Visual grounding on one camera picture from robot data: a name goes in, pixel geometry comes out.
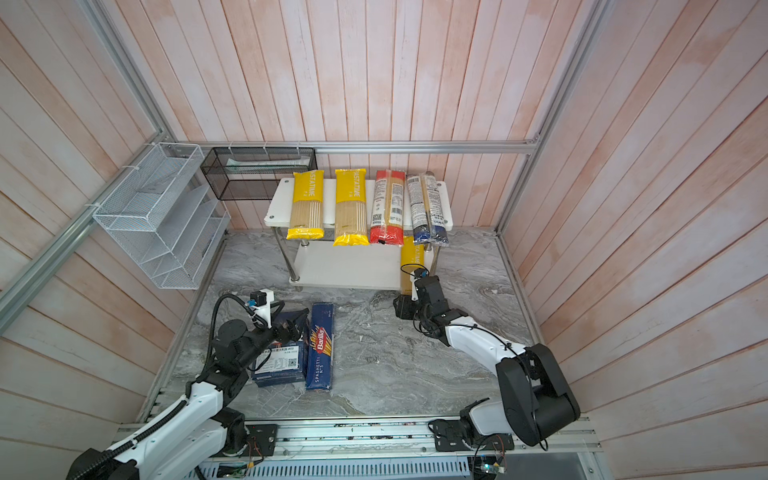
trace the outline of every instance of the pink wooden wall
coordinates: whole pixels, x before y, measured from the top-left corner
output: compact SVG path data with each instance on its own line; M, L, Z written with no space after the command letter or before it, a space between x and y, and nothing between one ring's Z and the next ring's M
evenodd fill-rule
M768 478L767 25L617 2L505 231L617 478Z
M524 140L594 0L104 0L174 133L189 141ZM498 222L516 154L320 155L432 170L459 225ZM261 228L266 201L229 202Z
M0 289L155 134L76 0L0 2ZM0 339L4 478L133 422L189 306L96 230Z

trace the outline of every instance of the gray marble surface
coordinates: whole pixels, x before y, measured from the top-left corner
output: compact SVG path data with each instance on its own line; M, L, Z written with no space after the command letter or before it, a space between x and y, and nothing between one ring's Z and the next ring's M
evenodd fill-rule
M485 328L530 345L493 233L455 230L449 239L437 271L449 304ZM298 243L288 244L293 257ZM333 388L306 392L302 383L259 388L249 382L230 404L247 418L457 415L477 399L498 398L498 383L490 372L395 316L392 300L397 292L291 286L272 233L261 232L230 236L184 351L158 397L159 408L177 398L202 368L216 298L229 291L246 296L261 288L271 288L276 299L285 300L286 311L315 302L336 305ZM242 318L239 307L233 307L221 309L219 325L231 316Z

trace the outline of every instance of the barilla logo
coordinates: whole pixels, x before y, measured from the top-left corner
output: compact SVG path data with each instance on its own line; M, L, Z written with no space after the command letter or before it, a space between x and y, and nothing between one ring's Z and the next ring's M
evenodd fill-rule
M315 331L310 334L310 345L318 353L331 355L331 342L328 339L328 332L322 327L315 327Z

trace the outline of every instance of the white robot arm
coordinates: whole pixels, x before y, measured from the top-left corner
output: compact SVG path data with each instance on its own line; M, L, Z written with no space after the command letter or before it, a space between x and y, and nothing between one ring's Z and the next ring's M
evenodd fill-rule
M546 346L500 337L465 312L450 309L437 276L424 268L411 275L413 293L395 299L396 315L418 321L418 331L463 351L498 377L501 400L482 400L462 410L452 429L461 437L455 443L478 445L488 435L515 433L533 446L579 418L576 398Z
M225 299L238 302L249 319L229 320L214 336L218 307ZM274 340L298 340L309 313L307 309L285 313L277 321L284 303L273 301L271 290L251 293L248 302L229 293L222 295L214 307L205 366L187 384L184 395L128 438L103 452L82 453L67 479L177 480L218 452L243 453L255 442L254 432L246 428L243 414L227 405L245 385L247 368L258 355Z
M545 346L527 347L483 328L461 310L449 309L437 276L427 276L426 269L413 275L414 293L396 299L396 315L418 321L426 336L477 360L498 377L501 392L501 400L483 399L462 410L460 420L442 420L450 428L433 430L436 444L453 435L455 450L472 449L491 435L515 433L533 446L578 419L579 406ZM216 311L226 298L237 301L250 318L225 322L214 336ZM227 405L245 385L247 367L272 341L298 339L309 312L274 322L284 303L273 305L273 300L270 290L252 293L248 303L222 295L214 307L205 367L185 394L128 438L103 452L89 449L78 456L68 480L171 480L218 452L242 454L253 433L243 414Z

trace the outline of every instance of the blue box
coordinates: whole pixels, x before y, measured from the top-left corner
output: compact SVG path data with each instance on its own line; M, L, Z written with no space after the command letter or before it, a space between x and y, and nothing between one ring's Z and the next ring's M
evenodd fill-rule
M315 303L310 319L310 357L306 367L307 390L331 390L333 364L333 304Z
M281 313L281 317L292 316L291 312ZM306 359L309 348L309 335L306 328L301 338L296 342L272 342L269 349L264 350L251 366L255 369L269 355L269 359L256 372L251 373L251 378L259 386L282 385L284 383L304 382L306 379Z

